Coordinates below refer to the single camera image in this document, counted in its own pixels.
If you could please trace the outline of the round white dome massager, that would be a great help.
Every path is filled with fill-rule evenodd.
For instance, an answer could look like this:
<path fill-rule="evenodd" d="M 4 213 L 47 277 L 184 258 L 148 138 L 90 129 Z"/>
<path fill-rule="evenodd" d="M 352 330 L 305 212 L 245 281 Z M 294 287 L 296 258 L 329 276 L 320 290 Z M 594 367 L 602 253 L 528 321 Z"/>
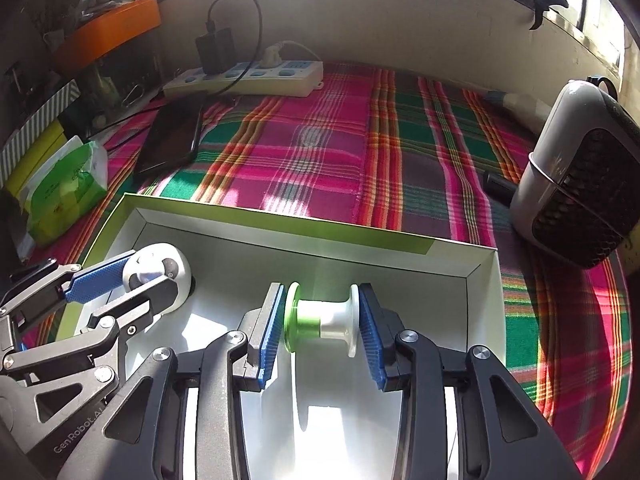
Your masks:
<path fill-rule="evenodd" d="M 122 286 L 126 292 L 165 275 L 177 284 L 174 301 L 160 310 L 160 315 L 179 309 L 192 295 L 195 278 L 186 256 L 176 246 L 156 243 L 137 250 L 122 269 Z"/>

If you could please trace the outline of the green white spool roller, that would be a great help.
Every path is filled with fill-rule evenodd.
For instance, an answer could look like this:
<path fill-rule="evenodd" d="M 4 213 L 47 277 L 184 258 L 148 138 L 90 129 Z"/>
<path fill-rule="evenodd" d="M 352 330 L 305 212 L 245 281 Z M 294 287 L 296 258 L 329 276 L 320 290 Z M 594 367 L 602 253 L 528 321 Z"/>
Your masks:
<path fill-rule="evenodd" d="M 283 339 L 286 350 L 295 353 L 303 339 L 344 341 L 349 359 L 355 359 L 360 337 L 359 287 L 351 284 L 344 301 L 305 300 L 297 282 L 288 288 L 284 305 Z"/>

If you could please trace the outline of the green tissue pack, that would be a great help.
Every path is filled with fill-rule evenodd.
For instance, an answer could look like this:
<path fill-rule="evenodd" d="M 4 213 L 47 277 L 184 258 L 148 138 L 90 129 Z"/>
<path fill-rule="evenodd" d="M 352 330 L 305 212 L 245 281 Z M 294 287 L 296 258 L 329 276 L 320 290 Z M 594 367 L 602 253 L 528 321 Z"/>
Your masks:
<path fill-rule="evenodd" d="M 82 143 L 74 136 L 29 178 L 18 200 L 37 247 L 51 245 L 104 199 L 107 166 L 99 142 Z"/>

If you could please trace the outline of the yellow box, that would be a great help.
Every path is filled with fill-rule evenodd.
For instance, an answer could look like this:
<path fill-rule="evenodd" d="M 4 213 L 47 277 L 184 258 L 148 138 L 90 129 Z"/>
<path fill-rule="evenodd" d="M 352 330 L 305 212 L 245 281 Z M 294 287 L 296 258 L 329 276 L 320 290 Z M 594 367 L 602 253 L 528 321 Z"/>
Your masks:
<path fill-rule="evenodd" d="M 17 198 L 29 178 L 40 168 L 67 139 L 61 123 L 55 119 L 40 134 L 10 173 L 4 187 Z"/>

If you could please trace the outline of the white green cardboard box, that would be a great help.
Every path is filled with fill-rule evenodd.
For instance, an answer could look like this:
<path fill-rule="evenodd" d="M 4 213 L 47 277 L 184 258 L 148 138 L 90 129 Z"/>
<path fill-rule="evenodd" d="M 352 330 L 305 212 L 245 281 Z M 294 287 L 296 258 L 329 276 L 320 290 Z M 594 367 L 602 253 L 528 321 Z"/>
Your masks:
<path fill-rule="evenodd" d="M 365 226 L 128 195 L 84 257 L 86 266 L 156 243 L 190 263 L 193 295 L 128 342 L 127 374 L 153 350 L 201 350 L 237 330 L 269 287 L 297 284 L 305 300 L 343 302 L 370 284 L 383 308 L 438 346 L 506 354 L 494 248 Z M 378 390 L 363 352 L 339 340 L 280 350 L 266 388 L 240 407 L 253 479 L 389 479 L 401 396 Z"/>

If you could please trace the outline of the black smartphone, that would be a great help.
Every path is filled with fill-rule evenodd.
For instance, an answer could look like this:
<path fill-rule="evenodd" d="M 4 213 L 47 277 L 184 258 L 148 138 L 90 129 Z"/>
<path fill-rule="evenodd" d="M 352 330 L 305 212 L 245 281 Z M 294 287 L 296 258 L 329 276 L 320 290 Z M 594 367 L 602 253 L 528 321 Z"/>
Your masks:
<path fill-rule="evenodd" d="M 157 177 L 193 162 L 198 154 L 207 94 L 183 96 L 166 104 L 153 120 L 134 166 L 134 180 Z"/>

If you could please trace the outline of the striped white box lid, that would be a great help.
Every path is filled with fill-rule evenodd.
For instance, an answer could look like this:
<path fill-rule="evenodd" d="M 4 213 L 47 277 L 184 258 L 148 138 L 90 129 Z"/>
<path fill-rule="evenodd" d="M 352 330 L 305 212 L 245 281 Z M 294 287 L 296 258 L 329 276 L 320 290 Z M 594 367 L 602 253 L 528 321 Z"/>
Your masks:
<path fill-rule="evenodd" d="M 1 184 L 12 174 L 21 158 L 27 150 L 46 130 L 51 122 L 54 122 L 67 107 L 80 97 L 80 90 L 75 79 L 72 79 L 64 87 L 47 99 L 34 114 L 27 118 L 21 128 L 14 131 L 1 149 Z"/>

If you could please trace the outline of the orange box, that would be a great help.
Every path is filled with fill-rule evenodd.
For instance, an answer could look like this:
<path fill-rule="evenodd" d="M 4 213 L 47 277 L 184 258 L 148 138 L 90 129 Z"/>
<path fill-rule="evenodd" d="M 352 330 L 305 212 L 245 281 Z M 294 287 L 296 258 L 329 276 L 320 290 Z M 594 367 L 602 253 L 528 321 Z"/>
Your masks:
<path fill-rule="evenodd" d="M 157 0 L 136 0 L 76 29 L 52 54 L 54 69 L 72 78 L 98 58 L 160 26 Z"/>

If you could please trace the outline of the grey black mini heater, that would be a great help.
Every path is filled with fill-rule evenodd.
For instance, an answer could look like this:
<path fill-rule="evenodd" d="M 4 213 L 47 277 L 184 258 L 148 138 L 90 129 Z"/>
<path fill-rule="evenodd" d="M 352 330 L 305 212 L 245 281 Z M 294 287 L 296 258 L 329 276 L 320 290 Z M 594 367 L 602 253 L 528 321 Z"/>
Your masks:
<path fill-rule="evenodd" d="M 514 229 L 590 269 L 639 222 L 639 126 L 604 77 L 571 80 L 544 122 L 510 203 Z"/>

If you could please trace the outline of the black charger adapter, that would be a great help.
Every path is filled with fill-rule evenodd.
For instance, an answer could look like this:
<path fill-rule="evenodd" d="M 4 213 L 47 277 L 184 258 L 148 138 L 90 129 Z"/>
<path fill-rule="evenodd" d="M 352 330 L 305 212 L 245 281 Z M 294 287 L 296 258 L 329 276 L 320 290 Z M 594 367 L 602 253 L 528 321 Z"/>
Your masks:
<path fill-rule="evenodd" d="M 229 27 L 218 28 L 208 20 L 206 34 L 195 39 L 201 66 L 206 75 L 219 75 L 236 64 L 236 52 Z"/>

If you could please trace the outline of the white power strip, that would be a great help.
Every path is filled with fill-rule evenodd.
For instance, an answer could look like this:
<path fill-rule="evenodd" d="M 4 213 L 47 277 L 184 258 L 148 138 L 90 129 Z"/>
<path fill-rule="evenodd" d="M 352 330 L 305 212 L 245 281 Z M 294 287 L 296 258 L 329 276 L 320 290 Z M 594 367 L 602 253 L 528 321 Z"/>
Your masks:
<path fill-rule="evenodd" d="M 227 93 L 241 96 L 296 96 L 306 98 L 319 89 L 323 81 L 323 63 L 318 61 L 286 61 L 273 68 L 256 64 L 246 72 L 246 63 L 239 63 L 218 75 L 206 75 L 204 70 L 186 70 L 163 86 L 167 99 L 177 99 L 194 92 Z"/>

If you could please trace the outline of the white plug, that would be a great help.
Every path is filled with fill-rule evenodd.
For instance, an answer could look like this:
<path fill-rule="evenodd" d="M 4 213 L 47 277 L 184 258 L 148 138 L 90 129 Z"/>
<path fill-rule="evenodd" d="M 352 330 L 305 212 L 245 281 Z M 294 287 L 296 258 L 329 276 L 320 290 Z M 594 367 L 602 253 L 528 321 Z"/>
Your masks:
<path fill-rule="evenodd" d="M 294 40 L 282 40 L 265 48 L 265 52 L 262 55 L 262 59 L 259 62 L 259 66 L 261 68 L 275 68 L 277 65 L 281 64 L 282 63 L 281 51 L 283 50 L 284 47 L 287 47 L 287 46 L 292 46 L 292 47 L 302 49 L 304 52 L 310 54 L 311 57 L 314 58 L 316 61 L 320 61 L 320 56 L 316 52 L 311 50 L 311 48 L 308 48 L 303 44 L 300 44 L 299 42 Z"/>

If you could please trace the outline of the plaid pink green cloth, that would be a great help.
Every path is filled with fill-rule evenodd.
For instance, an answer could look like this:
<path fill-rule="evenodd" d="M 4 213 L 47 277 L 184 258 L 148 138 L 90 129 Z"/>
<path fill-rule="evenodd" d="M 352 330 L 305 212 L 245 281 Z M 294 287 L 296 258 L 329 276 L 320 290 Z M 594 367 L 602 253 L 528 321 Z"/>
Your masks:
<path fill-rule="evenodd" d="M 534 141 L 478 93 L 384 68 L 333 63 L 311 96 L 213 102 L 191 165 L 141 184 L 145 113 L 107 146 L 104 201 L 34 259 L 76 262 L 127 192 L 262 209 L 497 249 L 506 365 L 594 478 L 630 401 L 631 312 L 620 258 L 580 270 L 529 245 L 483 174 L 517 181 Z"/>

